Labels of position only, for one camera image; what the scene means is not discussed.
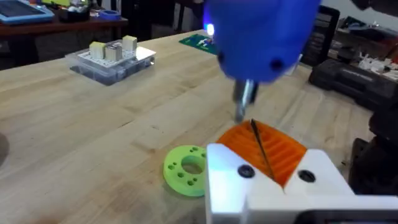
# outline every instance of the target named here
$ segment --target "metal drill bit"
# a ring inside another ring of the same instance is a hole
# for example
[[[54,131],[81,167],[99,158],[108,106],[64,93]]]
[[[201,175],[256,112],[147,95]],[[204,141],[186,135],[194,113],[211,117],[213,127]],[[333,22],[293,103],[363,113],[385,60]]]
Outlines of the metal drill bit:
[[[236,80],[233,100],[236,103],[235,123],[240,123],[244,119],[246,107],[256,99],[258,83],[253,80]]]

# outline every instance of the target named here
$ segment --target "screw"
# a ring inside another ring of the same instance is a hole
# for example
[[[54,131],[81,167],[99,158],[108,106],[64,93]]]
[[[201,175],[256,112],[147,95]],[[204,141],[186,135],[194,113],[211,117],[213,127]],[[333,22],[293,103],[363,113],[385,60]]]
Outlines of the screw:
[[[244,178],[252,178],[254,177],[254,169],[249,165],[241,165],[238,168],[238,174]]]
[[[300,170],[298,172],[298,177],[308,183],[314,183],[316,180],[315,175],[309,170]]]

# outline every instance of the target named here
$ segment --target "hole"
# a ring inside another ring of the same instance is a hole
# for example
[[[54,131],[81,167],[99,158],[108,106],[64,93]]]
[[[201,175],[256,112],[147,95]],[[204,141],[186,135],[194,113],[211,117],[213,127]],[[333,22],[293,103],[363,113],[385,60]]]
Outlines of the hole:
[[[238,168],[238,174],[244,178],[252,178],[256,174],[254,169],[249,165],[241,165]]]
[[[201,174],[205,169],[205,161],[197,156],[187,156],[182,159],[181,166],[190,174]]]
[[[275,58],[271,61],[270,66],[271,66],[271,69],[273,69],[273,71],[277,72],[282,69],[282,67],[284,66],[284,63],[280,59]]]
[[[308,183],[314,183],[316,180],[315,175],[309,170],[300,170],[298,177]]]

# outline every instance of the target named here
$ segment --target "black equipment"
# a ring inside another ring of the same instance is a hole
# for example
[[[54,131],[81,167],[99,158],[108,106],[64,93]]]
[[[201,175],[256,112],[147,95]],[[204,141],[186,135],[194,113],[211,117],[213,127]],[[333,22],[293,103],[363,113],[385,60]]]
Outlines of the black equipment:
[[[348,183],[356,194],[398,195],[398,98],[377,110],[369,127],[376,137],[355,139]]]
[[[324,90],[335,90],[375,111],[398,94],[397,83],[387,77],[329,59],[313,68],[308,81]]]

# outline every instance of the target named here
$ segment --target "wall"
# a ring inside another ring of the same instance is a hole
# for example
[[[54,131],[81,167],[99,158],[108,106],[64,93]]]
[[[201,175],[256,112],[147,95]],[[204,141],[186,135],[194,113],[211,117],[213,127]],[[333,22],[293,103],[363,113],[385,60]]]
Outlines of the wall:
[[[376,21],[384,27],[398,30],[398,18],[376,12],[373,9],[359,10],[350,0],[322,0],[322,5],[335,8],[340,11],[340,18],[352,16],[367,23]]]

